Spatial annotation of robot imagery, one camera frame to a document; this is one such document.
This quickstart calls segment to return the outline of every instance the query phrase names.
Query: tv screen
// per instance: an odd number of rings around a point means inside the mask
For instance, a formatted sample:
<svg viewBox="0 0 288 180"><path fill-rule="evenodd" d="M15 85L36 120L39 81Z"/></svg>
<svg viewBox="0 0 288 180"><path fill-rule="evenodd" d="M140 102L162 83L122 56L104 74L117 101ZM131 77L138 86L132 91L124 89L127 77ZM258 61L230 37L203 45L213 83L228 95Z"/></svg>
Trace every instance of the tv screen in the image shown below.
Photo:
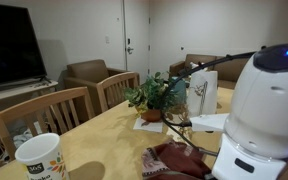
<svg viewBox="0 0 288 180"><path fill-rule="evenodd" d="M0 84L45 76L28 9L0 5Z"/></svg>

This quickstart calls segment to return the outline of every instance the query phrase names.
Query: white wall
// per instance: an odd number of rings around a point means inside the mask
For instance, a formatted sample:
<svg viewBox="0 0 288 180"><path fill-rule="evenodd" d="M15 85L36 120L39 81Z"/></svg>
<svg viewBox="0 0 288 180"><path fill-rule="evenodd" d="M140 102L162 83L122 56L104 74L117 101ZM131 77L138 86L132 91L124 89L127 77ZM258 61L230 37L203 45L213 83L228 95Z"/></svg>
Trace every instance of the white wall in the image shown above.
<svg viewBox="0 0 288 180"><path fill-rule="evenodd" d="M288 0L151 0L150 68L288 43Z"/></svg>
<svg viewBox="0 0 288 180"><path fill-rule="evenodd" d="M29 9L48 77L61 86L67 64L104 59L109 67L126 69L121 2L0 0L0 4Z"/></svg>

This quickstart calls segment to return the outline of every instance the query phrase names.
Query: couch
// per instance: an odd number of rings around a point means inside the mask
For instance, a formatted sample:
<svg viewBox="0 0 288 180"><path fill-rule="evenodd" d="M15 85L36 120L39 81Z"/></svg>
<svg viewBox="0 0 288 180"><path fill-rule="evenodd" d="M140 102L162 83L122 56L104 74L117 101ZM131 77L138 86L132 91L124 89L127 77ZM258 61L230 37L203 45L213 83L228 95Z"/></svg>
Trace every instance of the couch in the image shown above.
<svg viewBox="0 0 288 180"><path fill-rule="evenodd" d="M191 69L191 62L197 64L198 62L207 63L220 59L222 56L202 55L202 54L187 54L185 60L176 62L170 65L169 76L179 76ZM235 59L225 63L217 64L208 67L210 71L218 72L218 86L223 88L234 89L236 82L249 58Z"/></svg>
<svg viewBox="0 0 288 180"><path fill-rule="evenodd" d="M102 113L96 84L102 80L127 72L125 70L109 68L102 59L67 65L67 77L64 78L65 88L86 86L90 93L95 115Z"/></svg>

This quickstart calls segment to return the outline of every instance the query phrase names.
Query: red cloth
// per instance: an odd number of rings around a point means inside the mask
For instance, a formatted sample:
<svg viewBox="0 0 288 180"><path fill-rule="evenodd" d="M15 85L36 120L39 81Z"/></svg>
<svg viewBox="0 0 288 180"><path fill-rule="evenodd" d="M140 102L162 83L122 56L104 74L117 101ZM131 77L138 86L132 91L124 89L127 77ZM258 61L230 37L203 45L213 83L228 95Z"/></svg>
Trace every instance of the red cloth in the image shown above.
<svg viewBox="0 0 288 180"><path fill-rule="evenodd" d="M196 180L211 172L201 160L203 154L185 143L170 140L147 148L142 155L144 179Z"/></svg>

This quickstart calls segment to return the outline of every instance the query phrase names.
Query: white door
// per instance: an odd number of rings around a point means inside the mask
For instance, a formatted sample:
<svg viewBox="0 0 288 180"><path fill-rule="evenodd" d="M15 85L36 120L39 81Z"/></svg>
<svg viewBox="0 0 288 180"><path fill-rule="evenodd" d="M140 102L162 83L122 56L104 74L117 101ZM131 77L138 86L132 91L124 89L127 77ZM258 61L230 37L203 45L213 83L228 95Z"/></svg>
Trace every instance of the white door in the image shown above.
<svg viewBox="0 0 288 180"><path fill-rule="evenodd" d="M123 0L126 68L140 74L144 83L149 71L149 0Z"/></svg>

